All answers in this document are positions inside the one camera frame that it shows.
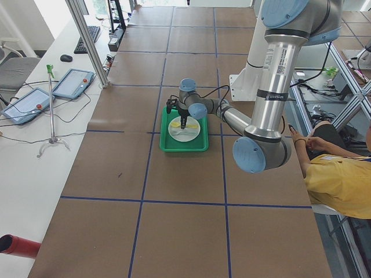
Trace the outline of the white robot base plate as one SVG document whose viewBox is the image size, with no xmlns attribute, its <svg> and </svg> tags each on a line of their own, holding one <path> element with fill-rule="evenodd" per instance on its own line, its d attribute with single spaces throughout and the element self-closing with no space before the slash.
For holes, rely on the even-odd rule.
<svg viewBox="0 0 371 278">
<path fill-rule="evenodd" d="M 233 101 L 255 101 L 259 79 L 257 76 L 230 75 L 230 88 Z"/>
</svg>

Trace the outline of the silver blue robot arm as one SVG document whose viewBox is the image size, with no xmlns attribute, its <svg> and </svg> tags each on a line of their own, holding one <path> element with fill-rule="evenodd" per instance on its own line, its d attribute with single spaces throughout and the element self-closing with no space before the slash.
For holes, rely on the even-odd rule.
<svg viewBox="0 0 371 278">
<path fill-rule="evenodd" d="M 343 1 L 265 1 L 259 18 L 267 42 L 260 84 L 251 118 L 222 98 L 208 99 L 196 92 L 195 81 L 180 82 L 178 100 L 168 100 L 185 128 L 187 117 L 196 120 L 215 114 L 241 135 L 232 153 L 238 167 L 247 173 L 260 173 L 284 165 L 291 147 L 279 131 L 288 99 L 294 66 L 302 46 L 335 40 L 340 34 Z"/>
</svg>

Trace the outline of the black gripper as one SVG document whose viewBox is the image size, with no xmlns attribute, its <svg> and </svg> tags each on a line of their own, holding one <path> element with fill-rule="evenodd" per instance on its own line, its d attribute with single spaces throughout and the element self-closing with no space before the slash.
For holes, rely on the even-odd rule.
<svg viewBox="0 0 371 278">
<path fill-rule="evenodd" d="M 181 107 L 177 108 L 178 113 L 180 115 L 180 128 L 185 129 L 186 124 L 187 124 L 187 117 L 190 115 L 188 109 L 183 109 Z"/>
</svg>

